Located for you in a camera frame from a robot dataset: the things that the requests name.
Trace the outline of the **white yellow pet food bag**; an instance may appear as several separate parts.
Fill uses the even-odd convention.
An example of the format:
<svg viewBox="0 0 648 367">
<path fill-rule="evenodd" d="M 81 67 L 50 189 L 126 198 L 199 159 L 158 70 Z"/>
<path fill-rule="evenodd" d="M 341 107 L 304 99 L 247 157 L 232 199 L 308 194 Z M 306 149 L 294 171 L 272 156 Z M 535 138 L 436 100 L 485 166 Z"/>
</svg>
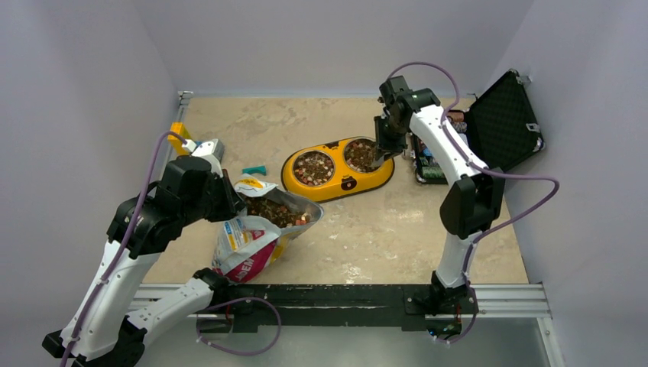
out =
<svg viewBox="0 0 648 367">
<path fill-rule="evenodd" d="M 320 221 L 324 211 L 318 203 L 250 174 L 240 176 L 234 189 L 246 210 L 222 224 L 211 269 L 234 283 L 246 283 Z"/>
</svg>

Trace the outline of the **metal food scoop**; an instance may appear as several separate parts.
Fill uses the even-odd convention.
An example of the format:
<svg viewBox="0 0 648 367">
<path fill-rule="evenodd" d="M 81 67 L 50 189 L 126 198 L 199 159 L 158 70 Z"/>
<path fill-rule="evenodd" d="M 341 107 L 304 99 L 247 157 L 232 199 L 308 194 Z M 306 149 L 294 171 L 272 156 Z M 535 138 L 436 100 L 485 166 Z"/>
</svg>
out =
<svg viewBox="0 0 648 367">
<path fill-rule="evenodd" d="M 386 154 L 384 152 L 376 153 L 376 155 L 374 157 L 374 160 L 371 162 L 369 167 L 371 167 L 372 169 L 380 168 L 384 164 L 384 162 L 387 160 L 385 156 L 386 156 Z"/>
</svg>

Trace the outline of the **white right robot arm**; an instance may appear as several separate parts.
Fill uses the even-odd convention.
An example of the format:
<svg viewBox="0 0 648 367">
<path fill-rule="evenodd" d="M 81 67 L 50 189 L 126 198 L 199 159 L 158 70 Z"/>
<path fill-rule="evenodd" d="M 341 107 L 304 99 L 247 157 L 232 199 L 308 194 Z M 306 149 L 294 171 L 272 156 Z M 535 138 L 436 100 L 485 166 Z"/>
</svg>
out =
<svg viewBox="0 0 648 367">
<path fill-rule="evenodd" d="M 380 167 L 407 148 L 409 133 L 418 137 L 439 164 L 449 192 L 439 215 L 447 231 L 442 259 L 421 304 L 447 311 L 468 294 L 468 269 L 480 235 L 501 214 L 504 180 L 485 173 L 488 166 L 471 153 L 444 116 L 431 89 L 412 90 L 403 76 L 380 87 L 383 113 L 375 117 L 375 158 Z"/>
</svg>

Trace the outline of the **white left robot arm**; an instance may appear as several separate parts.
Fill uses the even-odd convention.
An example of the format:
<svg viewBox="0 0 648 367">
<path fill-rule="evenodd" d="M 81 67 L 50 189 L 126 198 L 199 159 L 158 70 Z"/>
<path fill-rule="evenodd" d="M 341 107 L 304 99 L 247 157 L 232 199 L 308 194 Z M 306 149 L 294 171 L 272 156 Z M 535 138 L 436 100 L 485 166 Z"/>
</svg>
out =
<svg viewBox="0 0 648 367">
<path fill-rule="evenodd" d="M 137 196 L 118 206 L 82 303 L 66 327 L 44 337 L 43 348 L 61 365 L 133 366 L 178 320 L 203 308 L 223 310 L 225 279 L 209 269 L 151 306 L 135 313 L 128 308 L 144 276 L 185 227 L 233 219 L 244 208 L 215 155 L 169 161 L 160 180 L 146 179 Z"/>
</svg>

